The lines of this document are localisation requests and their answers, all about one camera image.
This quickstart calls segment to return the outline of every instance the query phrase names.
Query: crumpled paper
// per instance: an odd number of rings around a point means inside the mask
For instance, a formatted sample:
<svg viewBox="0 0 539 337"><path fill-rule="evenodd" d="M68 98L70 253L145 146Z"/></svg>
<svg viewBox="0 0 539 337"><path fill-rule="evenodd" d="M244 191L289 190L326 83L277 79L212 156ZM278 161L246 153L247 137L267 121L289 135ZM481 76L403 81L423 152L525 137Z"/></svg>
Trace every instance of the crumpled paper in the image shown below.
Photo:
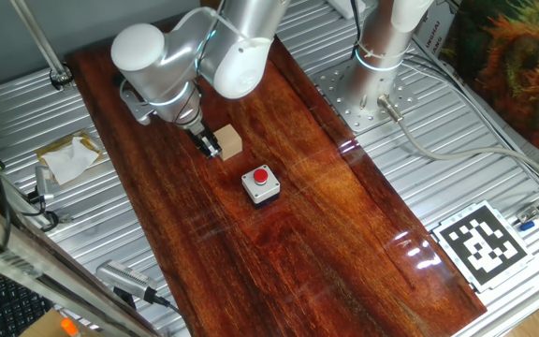
<svg viewBox="0 0 539 337"><path fill-rule="evenodd" d="M74 137L72 142L52 152L41 155L59 184L67 183L80 176L99 157Z"/></svg>

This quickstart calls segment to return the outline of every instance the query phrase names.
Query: reddish-brown wooden surface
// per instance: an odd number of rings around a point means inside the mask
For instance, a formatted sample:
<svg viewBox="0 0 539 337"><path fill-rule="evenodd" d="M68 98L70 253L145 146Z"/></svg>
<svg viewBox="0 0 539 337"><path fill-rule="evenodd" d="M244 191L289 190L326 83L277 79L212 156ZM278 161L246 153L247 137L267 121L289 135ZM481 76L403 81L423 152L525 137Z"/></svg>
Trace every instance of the reddish-brown wooden surface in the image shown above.
<svg viewBox="0 0 539 337"><path fill-rule="evenodd" d="M485 312L280 41L245 98L202 84L210 128L242 137L226 162L139 125L109 47L67 60L196 336L445 336ZM263 164L282 191L256 210L240 176Z"/></svg>

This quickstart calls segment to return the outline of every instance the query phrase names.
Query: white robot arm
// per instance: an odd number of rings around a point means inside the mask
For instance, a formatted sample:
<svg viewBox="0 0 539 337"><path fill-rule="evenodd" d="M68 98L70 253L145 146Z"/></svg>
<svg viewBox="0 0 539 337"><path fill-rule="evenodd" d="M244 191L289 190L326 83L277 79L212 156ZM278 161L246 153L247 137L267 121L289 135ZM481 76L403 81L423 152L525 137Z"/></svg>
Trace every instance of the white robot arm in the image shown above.
<svg viewBox="0 0 539 337"><path fill-rule="evenodd" d="M113 41L111 59L145 102L121 88L124 101L146 125L157 114L189 131L207 157L221 151L205 126L194 79L202 75L222 96L250 94L263 77L271 41L289 0L227 0L219 12L197 8L163 34L140 23Z"/></svg>

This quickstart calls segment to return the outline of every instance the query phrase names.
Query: small wooden block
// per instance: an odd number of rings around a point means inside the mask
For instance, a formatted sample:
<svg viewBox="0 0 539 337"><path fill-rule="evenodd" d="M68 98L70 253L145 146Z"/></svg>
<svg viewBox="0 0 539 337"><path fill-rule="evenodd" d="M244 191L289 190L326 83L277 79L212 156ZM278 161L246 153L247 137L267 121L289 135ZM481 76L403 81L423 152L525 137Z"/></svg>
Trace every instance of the small wooden block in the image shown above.
<svg viewBox="0 0 539 337"><path fill-rule="evenodd" d="M226 161L242 152L242 139L232 125L226 125L213 133L222 147L220 157Z"/></svg>

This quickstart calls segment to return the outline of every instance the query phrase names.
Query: robotic arm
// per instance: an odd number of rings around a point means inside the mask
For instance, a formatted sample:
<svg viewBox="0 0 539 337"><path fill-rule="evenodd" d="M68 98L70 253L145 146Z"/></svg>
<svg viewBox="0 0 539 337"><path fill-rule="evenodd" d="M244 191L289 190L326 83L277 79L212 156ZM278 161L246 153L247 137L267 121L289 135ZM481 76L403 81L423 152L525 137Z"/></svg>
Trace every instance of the robotic arm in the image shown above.
<svg viewBox="0 0 539 337"><path fill-rule="evenodd" d="M221 151L205 125L194 79L202 75L222 96L250 94L263 77L271 41L289 0L226 0L220 13L197 8L163 34L140 23L113 41L111 59L144 102L121 86L124 102L147 125L150 114L189 132L208 158Z"/></svg>
<svg viewBox="0 0 539 337"><path fill-rule="evenodd" d="M378 110L378 98L395 92L394 80L413 32L433 0L379 0L365 19L356 60L337 88L358 113ZM163 34L150 24L124 29L111 59L144 102L120 94L137 120L150 114L189 132L208 158L222 151L205 125L195 79L202 75L222 96L241 98L263 77L271 41L290 0L226 0L219 12L203 7L187 13Z"/></svg>

